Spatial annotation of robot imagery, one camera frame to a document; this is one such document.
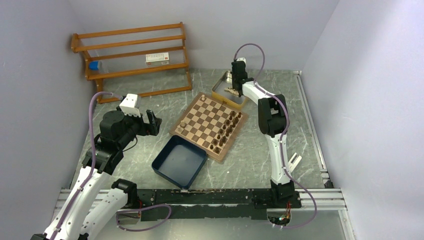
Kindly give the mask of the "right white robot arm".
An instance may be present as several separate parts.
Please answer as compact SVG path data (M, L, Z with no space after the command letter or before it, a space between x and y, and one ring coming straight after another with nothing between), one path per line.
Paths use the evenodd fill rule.
M244 96L257 104L258 126L265 136L271 159L270 197L257 199L258 204L283 208L295 195L294 182L289 176L287 160L287 131L289 127L287 106L283 95L274 95L248 77L246 60L236 58L231 63L231 84L239 97Z

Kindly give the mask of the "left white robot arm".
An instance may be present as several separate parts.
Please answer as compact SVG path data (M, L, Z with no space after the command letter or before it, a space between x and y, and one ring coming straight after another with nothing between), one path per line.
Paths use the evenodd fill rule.
M92 139L70 195L51 224L43 233L34 234L33 240L94 240L118 210L141 207L136 183L125 179L116 180L106 197L96 207L92 205L124 158L127 145L137 136L158 135L162 119L152 110L146 114L148 122L136 108L133 114L117 108L103 115L100 133Z

